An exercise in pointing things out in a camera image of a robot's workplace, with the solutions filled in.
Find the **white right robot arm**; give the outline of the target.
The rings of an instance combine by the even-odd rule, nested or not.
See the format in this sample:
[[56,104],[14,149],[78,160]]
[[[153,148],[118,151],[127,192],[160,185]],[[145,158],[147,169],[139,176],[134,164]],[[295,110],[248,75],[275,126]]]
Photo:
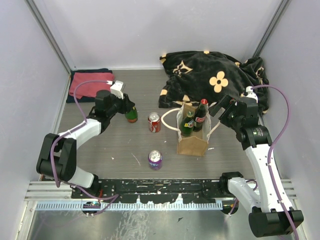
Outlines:
[[301,210],[289,200],[275,163],[269,130],[259,123],[258,98],[254,93],[238,100],[229,95],[209,108],[213,117],[223,108],[220,124],[232,129],[241,143],[253,172],[259,193],[249,187],[239,172],[224,172],[219,191],[225,197],[235,196],[248,212],[248,221],[257,238],[295,234],[304,221]]

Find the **burlap canvas cat-print bag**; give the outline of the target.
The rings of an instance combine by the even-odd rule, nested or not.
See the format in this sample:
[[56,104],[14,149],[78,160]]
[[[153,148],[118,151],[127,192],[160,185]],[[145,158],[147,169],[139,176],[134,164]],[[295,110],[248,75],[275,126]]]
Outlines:
[[[170,130],[177,132],[177,154],[187,156],[204,157],[208,150],[208,144],[212,133],[221,125],[219,121],[215,126],[212,126],[211,117],[206,113],[202,130],[199,132],[192,132],[190,136],[183,136],[182,131],[179,129],[180,123],[187,116],[188,111],[195,111],[196,108],[186,103],[183,103],[180,108],[173,108],[165,112],[161,117],[162,125]],[[176,127],[166,123],[165,117],[173,112],[176,114]]]

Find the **glass cola bottle red cap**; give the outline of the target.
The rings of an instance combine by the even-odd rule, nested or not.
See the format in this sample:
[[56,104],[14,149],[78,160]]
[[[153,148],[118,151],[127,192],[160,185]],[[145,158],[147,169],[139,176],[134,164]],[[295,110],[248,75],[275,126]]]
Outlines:
[[208,108],[208,101],[207,99],[203,98],[200,101],[199,106],[194,112],[194,132],[199,132],[203,128],[203,123],[205,122],[207,118],[207,108]]

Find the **green bottle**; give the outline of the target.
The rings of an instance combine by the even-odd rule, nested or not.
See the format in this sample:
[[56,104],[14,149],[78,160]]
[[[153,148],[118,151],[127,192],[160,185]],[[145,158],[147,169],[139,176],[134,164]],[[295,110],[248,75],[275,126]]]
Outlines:
[[181,121],[179,129],[181,135],[184,137],[189,137],[194,129],[194,112],[188,111],[186,117]]
[[134,106],[129,112],[125,114],[125,117],[129,123],[135,123],[138,120],[138,112]]

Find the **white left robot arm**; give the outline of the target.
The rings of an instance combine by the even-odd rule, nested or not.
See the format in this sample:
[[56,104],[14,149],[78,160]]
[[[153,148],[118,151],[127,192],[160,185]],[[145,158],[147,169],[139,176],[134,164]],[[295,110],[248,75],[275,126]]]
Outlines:
[[77,150],[102,134],[117,113],[127,115],[135,110],[135,103],[126,93],[118,97],[107,90],[98,91],[94,106],[82,123],[65,132],[48,133],[44,137],[36,164],[37,173],[53,178],[57,184],[65,182],[80,186],[88,198],[97,197],[100,193],[98,176],[78,167]]

